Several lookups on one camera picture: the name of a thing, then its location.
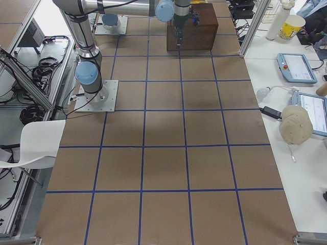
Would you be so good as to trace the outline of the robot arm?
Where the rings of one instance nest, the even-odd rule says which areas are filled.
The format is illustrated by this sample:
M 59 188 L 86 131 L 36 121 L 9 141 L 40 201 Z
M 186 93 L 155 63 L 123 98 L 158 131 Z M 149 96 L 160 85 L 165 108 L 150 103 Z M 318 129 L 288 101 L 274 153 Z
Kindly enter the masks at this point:
M 102 54 L 96 46 L 88 16 L 92 13 L 154 16 L 158 1 L 53 1 L 60 9 L 73 38 L 78 45 L 80 62 L 89 61 L 98 69 L 99 88 L 88 89 L 84 96 L 95 104 L 105 101 L 108 91 L 103 88 L 101 79 Z
M 181 48 L 184 41 L 184 28 L 191 20 L 199 27 L 200 17 L 190 1 L 98 1 L 101 14 L 119 13 L 140 16 L 155 16 L 161 22 L 173 21 L 176 47 Z

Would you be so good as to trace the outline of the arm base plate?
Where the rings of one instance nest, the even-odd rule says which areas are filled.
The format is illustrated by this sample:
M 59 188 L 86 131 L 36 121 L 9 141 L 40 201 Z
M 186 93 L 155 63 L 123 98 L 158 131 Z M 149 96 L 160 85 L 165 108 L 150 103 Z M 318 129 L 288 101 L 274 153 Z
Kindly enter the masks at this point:
M 95 35 L 117 36 L 125 35 L 128 17 L 125 15 L 103 14 L 100 15 L 95 26 Z
M 115 111 L 119 81 L 102 80 L 102 85 L 102 89 L 97 95 L 84 93 L 84 89 L 80 85 L 79 93 L 83 93 L 83 95 L 76 99 L 74 109 L 77 113 Z

